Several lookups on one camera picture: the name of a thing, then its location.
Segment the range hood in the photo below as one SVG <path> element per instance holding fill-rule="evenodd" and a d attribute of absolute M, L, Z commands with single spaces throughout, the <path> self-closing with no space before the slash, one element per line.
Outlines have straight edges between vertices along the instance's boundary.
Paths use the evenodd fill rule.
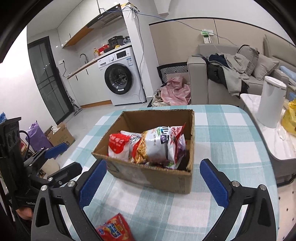
<path fill-rule="evenodd" d="M 86 26 L 87 28 L 103 28 L 123 17 L 120 4 L 96 16 Z"/>

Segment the pink cloth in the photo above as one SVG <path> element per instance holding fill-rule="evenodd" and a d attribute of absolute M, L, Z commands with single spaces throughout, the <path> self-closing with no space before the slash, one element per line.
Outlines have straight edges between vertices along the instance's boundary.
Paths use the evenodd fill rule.
<path fill-rule="evenodd" d="M 169 105 L 188 105 L 190 100 L 190 85 L 185 84 L 183 77 L 174 77 L 162 87 L 160 96 Z"/>

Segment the checkered tablecloth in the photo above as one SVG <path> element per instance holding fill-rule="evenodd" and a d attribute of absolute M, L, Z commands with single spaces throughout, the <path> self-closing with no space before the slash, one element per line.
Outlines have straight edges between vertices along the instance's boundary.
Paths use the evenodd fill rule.
<path fill-rule="evenodd" d="M 84 208 L 97 227 L 117 213 L 127 220 L 136 241 L 202 240 L 223 211 L 199 172 L 200 161 L 209 158 L 219 171 L 243 186 L 267 186 L 276 226 L 279 204 L 271 163 L 248 114 L 230 105 L 187 105 L 147 109 L 193 109 L 195 112 L 194 171 L 188 195 L 162 192 L 117 178 L 107 172 L 90 205 Z M 65 166 L 76 161 L 83 171 L 95 162 L 91 152 L 122 110 L 103 116 L 84 137 Z M 227 240 L 235 237 L 246 206 Z M 73 227 L 73 238 L 79 240 Z"/>

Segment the soap bottle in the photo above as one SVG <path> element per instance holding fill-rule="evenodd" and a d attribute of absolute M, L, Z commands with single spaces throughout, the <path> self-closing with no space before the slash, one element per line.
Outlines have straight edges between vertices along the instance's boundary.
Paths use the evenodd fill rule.
<path fill-rule="evenodd" d="M 99 52 L 97 51 L 96 48 L 94 48 L 94 57 L 97 58 L 99 56 L 100 56 Z"/>

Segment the white cylindrical container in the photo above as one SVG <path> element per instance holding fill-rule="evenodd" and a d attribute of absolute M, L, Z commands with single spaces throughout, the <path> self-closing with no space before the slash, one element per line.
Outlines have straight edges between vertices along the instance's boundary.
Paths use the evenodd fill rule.
<path fill-rule="evenodd" d="M 284 105 L 287 86 L 273 77 L 264 78 L 257 119 L 269 128 L 275 128 Z"/>

